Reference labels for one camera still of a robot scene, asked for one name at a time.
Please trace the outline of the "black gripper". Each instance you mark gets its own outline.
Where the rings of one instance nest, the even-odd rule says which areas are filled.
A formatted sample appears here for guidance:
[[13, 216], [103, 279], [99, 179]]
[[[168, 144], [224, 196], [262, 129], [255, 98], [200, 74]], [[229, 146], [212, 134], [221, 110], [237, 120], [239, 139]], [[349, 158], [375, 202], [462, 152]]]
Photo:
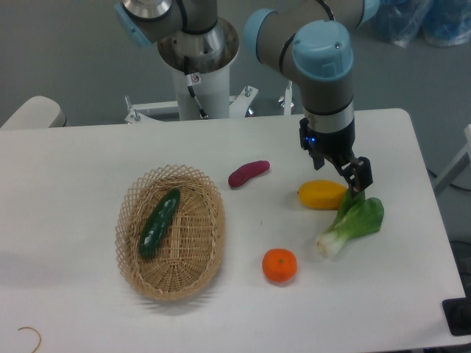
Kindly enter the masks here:
[[318, 171], [330, 162], [349, 185], [350, 195], [356, 197], [372, 184], [371, 162], [366, 157], [356, 157], [353, 153], [355, 141], [355, 121], [337, 132], [317, 132], [308, 125], [309, 120], [300, 120], [300, 145], [313, 160]]

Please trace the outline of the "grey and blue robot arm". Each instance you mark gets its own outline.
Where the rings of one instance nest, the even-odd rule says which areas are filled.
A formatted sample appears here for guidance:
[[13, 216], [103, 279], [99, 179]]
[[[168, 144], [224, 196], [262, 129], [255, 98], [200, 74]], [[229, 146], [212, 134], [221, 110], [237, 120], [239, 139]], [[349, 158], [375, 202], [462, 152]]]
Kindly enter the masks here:
[[370, 19], [377, 1], [304, 1], [286, 13], [260, 9], [244, 32], [215, 1], [119, 1], [118, 20], [139, 46], [156, 46], [172, 70], [183, 120], [226, 118], [229, 67], [241, 46], [300, 89], [300, 145], [320, 169], [331, 163], [352, 195], [372, 184], [370, 162], [353, 153], [353, 50], [349, 31]]

